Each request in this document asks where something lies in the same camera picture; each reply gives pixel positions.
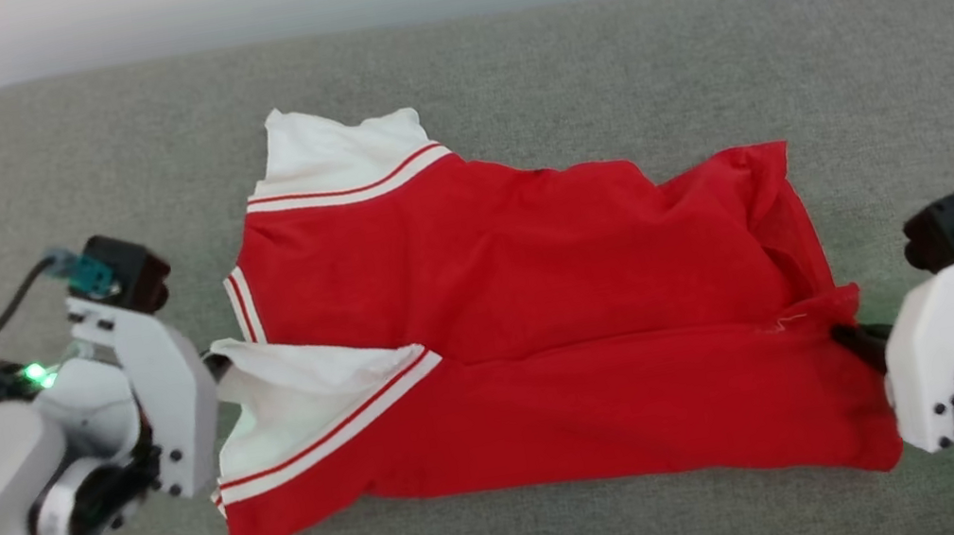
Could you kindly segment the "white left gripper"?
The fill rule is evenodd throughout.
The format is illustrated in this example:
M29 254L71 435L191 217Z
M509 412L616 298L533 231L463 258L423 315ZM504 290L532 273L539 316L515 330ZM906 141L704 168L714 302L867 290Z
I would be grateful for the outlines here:
M108 348L161 450L163 492L190 498L217 483L217 383L231 371L223 353L200 355L190 339L155 315L71 298L73 339Z

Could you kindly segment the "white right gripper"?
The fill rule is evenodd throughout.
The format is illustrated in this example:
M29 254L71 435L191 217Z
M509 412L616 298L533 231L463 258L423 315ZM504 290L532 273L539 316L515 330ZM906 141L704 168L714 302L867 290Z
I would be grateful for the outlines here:
M954 265L907 292L890 324L832 326L833 340L886 372L898 434L935 453L954 441Z

